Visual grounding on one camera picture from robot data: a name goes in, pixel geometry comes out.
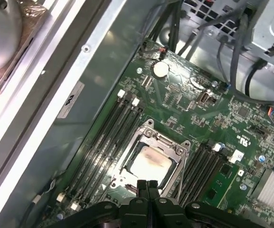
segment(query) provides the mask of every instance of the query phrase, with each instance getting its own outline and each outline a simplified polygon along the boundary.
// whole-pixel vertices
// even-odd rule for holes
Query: dimm slot
[[[130,125],[127,125],[126,127],[126,131],[119,135],[119,142],[117,143],[117,150],[115,150],[113,152],[113,154],[111,155],[111,159],[108,161],[108,164],[105,166],[104,170],[101,172],[100,174],[100,178],[99,180],[96,182],[96,185],[94,186],[94,188],[92,188],[92,191],[90,192],[90,194],[88,195],[88,198],[91,199],[93,197],[93,195],[95,194],[95,192],[98,190],[100,183],[102,182],[102,180],[104,179],[104,177],[106,176],[108,170],[110,169],[112,163],[113,163],[113,158],[117,157],[119,155],[119,152],[122,149],[122,146],[124,144],[124,142],[126,141],[127,138],[130,138],[131,134],[134,132],[136,126],[137,126],[137,121],[142,113],[142,109],[138,110],[137,115],[134,117],[132,123]]]
[[[86,153],[83,169],[79,171],[79,176],[75,181],[75,184],[70,188],[69,193],[71,193],[74,190],[77,190],[79,188],[80,183],[83,181],[85,178],[85,175],[90,169],[90,165],[97,159],[97,157],[100,154],[95,153],[97,150],[97,147],[102,145],[106,139],[108,139],[109,133],[112,130],[112,126],[116,123],[116,120],[118,119],[119,115],[123,111],[123,109],[126,107],[128,101],[122,101],[120,102],[120,105],[118,108],[115,110],[115,112],[112,113],[112,117],[109,119],[108,123],[105,125],[105,128],[102,132],[101,135],[98,135],[98,140],[97,142],[88,149],[88,152]]]
[[[115,142],[117,140],[117,135],[121,132],[121,129],[125,126],[127,119],[130,117],[132,110],[128,106],[127,109],[124,111],[123,115],[119,118],[118,122],[118,128],[115,128],[112,133],[112,137],[110,139],[110,143],[107,145],[106,149],[104,150],[104,153],[102,154],[101,159],[98,161],[97,165],[95,166],[94,170],[88,175],[85,185],[83,186],[82,195],[84,196],[86,194],[86,191],[88,190],[88,187],[91,183],[95,181],[95,176],[100,171],[102,165],[108,158],[108,155],[110,154],[110,150],[114,147]]]
[[[104,132],[106,126],[108,125],[108,122],[111,120],[112,116],[114,115],[114,112],[117,108],[119,108],[119,105],[120,105],[121,101],[120,100],[117,100],[112,108],[111,108],[111,111],[108,113],[108,116],[105,118],[103,124],[101,125],[98,133],[95,135],[95,138],[93,138],[92,142],[90,143],[90,147],[89,149],[87,150],[87,152],[85,153],[85,155],[83,156],[83,159],[80,161],[74,175],[73,175],[73,178],[71,180],[71,183],[69,184],[69,186],[71,186],[72,188],[74,187],[74,182],[76,181],[80,171],[81,171],[81,168],[84,167],[84,164],[85,164],[85,160],[88,156],[88,152],[89,150],[92,149],[92,147],[97,143],[97,141],[99,140],[101,134]]]
[[[190,172],[198,164],[198,161],[201,160],[201,156],[204,156],[204,153],[203,153],[204,150],[206,150],[206,148],[203,144],[201,144],[199,149],[196,151],[196,153],[192,157],[191,162],[187,165],[187,168],[184,171],[182,189],[186,188],[186,183],[189,179]],[[173,194],[172,194],[172,197],[175,198],[175,199],[177,198],[177,195],[178,195],[178,189],[179,189],[179,187],[177,186],[176,189],[174,190]]]

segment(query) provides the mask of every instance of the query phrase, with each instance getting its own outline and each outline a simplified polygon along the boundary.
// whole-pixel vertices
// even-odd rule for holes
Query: mounting hole
[[[0,0],[0,9],[5,10],[8,6],[8,3],[5,0]]]

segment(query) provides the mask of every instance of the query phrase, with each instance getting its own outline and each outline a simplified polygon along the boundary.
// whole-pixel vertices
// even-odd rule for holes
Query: sticker
[[[78,81],[74,89],[70,93],[69,97],[67,98],[65,104],[63,105],[61,111],[59,112],[59,115],[57,115],[57,119],[65,119],[67,117],[70,109],[76,102],[83,88],[84,88],[84,84]]]

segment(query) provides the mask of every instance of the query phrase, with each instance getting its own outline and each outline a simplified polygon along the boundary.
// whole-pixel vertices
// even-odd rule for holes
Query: wire
[[[271,122],[274,124],[274,120],[273,120],[273,114],[274,114],[274,108],[270,107],[269,111],[268,111],[268,117],[270,118]]]
[[[27,226],[27,220],[32,212],[32,210],[34,209],[34,207],[36,206],[36,204],[40,201],[40,199],[42,198],[42,196],[44,194],[49,193],[55,186],[56,186],[56,179],[53,179],[50,184],[49,184],[49,188],[48,190],[43,190],[42,194],[38,194],[35,196],[35,198],[32,200],[32,202],[29,204],[29,206],[27,207],[27,209],[24,212],[24,215],[22,217],[21,222],[19,223],[19,228],[26,228]]]
[[[226,73],[225,73],[225,71],[224,71],[224,68],[223,68],[222,63],[221,63],[221,58],[220,58],[221,51],[222,51],[222,49],[223,49],[225,43],[227,43],[227,42],[228,42],[228,37],[227,37],[227,36],[223,36],[223,37],[220,39],[220,46],[219,46],[219,48],[218,48],[217,58],[216,58],[216,59],[217,59],[217,65],[218,65],[218,68],[219,68],[219,70],[220,70],[220,72],[221,72],[221,74],[222,74],[222,77],[223,77],[224,81],[226,82],[226,84],[229,86],[229,85],[230,85],[230,82],[229,82],[228,79],[227,79],[227,75],[226,75]]]
[[[179,38],[180,13],[181,13],[182,0],[180,0],[179,2],[173,3],[172,6],[173,6],[173,15],[172,15],[171,27],[170,27],[169,49],[170,51],[175,52],[177,43],[178,43],[178,38]]]
[[[202,37],[204,35],[204,29],[206,27],[209,27],[209,26],[213,26],[213,25],[217,25],[217,24],[220,24],[220,23],[223,23],[227,20],[230,20],[230,19],[233,19],[233,18],[237,18],[239,17],[239,15],[241,14],[241,10],[237,10],[237,11],[233,11],[233,12],[230,12],[226,15],[222,15],[220,16],[219,18],[215,19],[215,20],[211,20],[203,25],[200,25],[198,27],[198,30],[199,30],[199,33],[197,35],[197,38],[196,40],[194,41],[194,43],[192,44],[192,46],[190,47],[190,50],[188,52],[188,54],[186,55],[185,59],[190,61],[191,57],[193,56],[193,54],[195,53],[200,41],[202,40]],[[185,49],[181,49],[180,52],[184,52],[187,48],[188,48],[187,45],[184,45],[183,48]]]
[[[159,49],[153,49],[153,50],[145,50],[145,46],[144,46],[144,43],[145,43],[145,38],[146,38],[146,29],[147,29],[147,26],[149,24],[149,20],[152,18],[155,10],[158,8],[158,7],[162,7],[163,5],[166,5],[167,3],[160,3],[160,4],[156,4],[154,5],[150,11],[148,12],[145,20],[144,20],[144,23],[143,23],[143,27],[141,29],[141,36],[140,36],[140,52],[143,53],[143,54],[153,54],[153,53],[156,53],[156,52],[159,52],[160,51],[160,48]]]
[[[243,46],[243,40],[247,31],[247,25],[248,25],[248,17],[246,14],[244,14],[240,19],[240,26],[237,31],[237,38],[234,44],[233,56],[232,56],[231,67],[230,67],[230,83],[231,83],[232,93],[239,100],[242,100],[244,102],[254,103],[254,104],[263,104],[263,105],[274,105],[274,101],[263,101],[263,100],[252,99],[236,89],[236,76],[237,76],[240,50],[242,49],[242,46]]]
[[[258,61],[256,61],[253,65],[252,65],[252,70],[249,73],[249,75],[246,78],[246,83],[245,83],[245,94],[247,96],[250,96],[250,84],[251,84],[251,80],[254,76],[254,74],[258,71],[261,70],[262,68],[264,68],[267,65],[267,61],[263,60],[263,59],[259,59]]]
[[[170,17],[172,11],[172,5],[168,5],[167,8],[164,10],[162,15],[160,16],[159,20],[157,21],[156,25],[152,29],[152,31],[149,34],[149,38],[151,38],[153,41],[156,41],[163,26],[167,22],[168,18]]]

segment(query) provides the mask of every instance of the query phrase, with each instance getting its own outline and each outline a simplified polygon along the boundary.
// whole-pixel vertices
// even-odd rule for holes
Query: ram slot
[[[207,165],[203,167],[203,172],[198,173],[198,180],[194,179],[190,183],[193,183],[191,190],[186,189],[187,194],[180,199],[180,205],[186,205],[189,202],[199,200],[200,196],[203,194],[205,187],[209,183],[209,179],[216,174],[216,171],[220,170],[217,168],[222,164],[220,158],[215,155],[208,157],[209,161]]]
[[[93,147],[98,143],[98,141],[99,141],[101,135],[103,134],[104,130],[107,128],[107,125],[110,123],[110,121],[111,121],[113,115],[115,114],[116,109],[119,108],[120,104],[121,104],[121,100],[117,100],[117,101],[113,104],[113,106],[112,106],[110,112],[108,113],[108,116],[105,118],[104,123],[101,125],[101,127],[100,127],[98,133],[95,135],[95,137],[94,137],[93,140],[91,141],[88,150],[86,151],[85,155],[83,156],[83,159],[82,159],[81,162],[79,163],[79,165],[78,165],[78,167],[77,167],[77,169],[76,169],[76,171],[75,171],[75,173],[74,173],[74,175],[73,175],[73,178],[72,178],[72,180],[71,180],[71,183],[69,184],[69,186],[70,186],[69,191],[71,191],[71,190],[75,187],[75,182],[77,181],[77,179],[80,178],[79,176],[80,176],[81,172],[83,171],[83,168],[85,167],[85,163],[86,163],[86,161],[87,161],[87,157],[88,157],[90,151],[91,151],[91,150],[93,149]]]
[[[108,159],[112,150],[116,150],[115,142],[117,140],[117,135],[121,132],[122,128],[127,124],[127,121],[131,115],[132,109],[128,106],[124,111],[123,115],[119,118],[118,124],[113,129],[111,138],[109,139],[109,143],[104,145],[103,154],[97,161],[94,169],[89,173],[87,179],[84,182],[83,190],[81,190],[81,194],[83,198],[85,197],[86,192],[88,191],[91,184],[95,181],[95,177]]]
[[[114,150],[113,153],[111,154],[111,157],[108,160],[108,163],[104,167],[103,171],[100,173],[100,175],[96,181],[96,184],[94,185],[94,187],[92,187],[91,192],[87,195],[88,200],[91,200],[91,198],[94,196],[94,194],[98,191],[98,188],[99,188],[101,182],[103,181],[104,177],[107,175],[107,172],[109,171],[112,163],[114,162],[114,158],[119,156],[120,152],[122,151],[123,145],[126,142],[126,139],[130,138],[131,135],[133,134],[133,132],[135,131],[142,111],[143,111],[142,109],[138,109],[133,116],[133,121],[130,124],[127,124],[125,126],[126,128],[123,130],[123,132],[119,133],[118,139],[115,144],[116,150]]]
[[[183,176],[182,192],[179,204],[185,206],[189,202],[197,201],[206,190],[212,177],[218,172],[225,161],[222,155],[211,151],[207,145],[201,145]],[[178,186],[173,197],[178,195]]]
[[[100,156],[100,153],[97,153],[97,151],[102,150],[102,147],[104,147],[104,145],[108,143],[108,139],[111,136],[112,129],[117,123],[119,116],[121,116],[121,114],[123,113],[123,110],[127,107],[128,103],[129,103],[128,100],[124,100],[120,103],[119,107],[112,114],[112,117],[110,118],[106,127],[104,128],[103,133],[99,134],[98,140],[96,141],[96,143],[91,148],[89,148],[88,150],[89,152],[87,153],[87,156],[85,157],[83,169],[79,172],[78,179],[75,182],[75,185],[71,188],[70,193],[76,195],[78,190],[83,185],[85,179],[88,176],[88,172],[90,171],[92,167],[92,164]]]

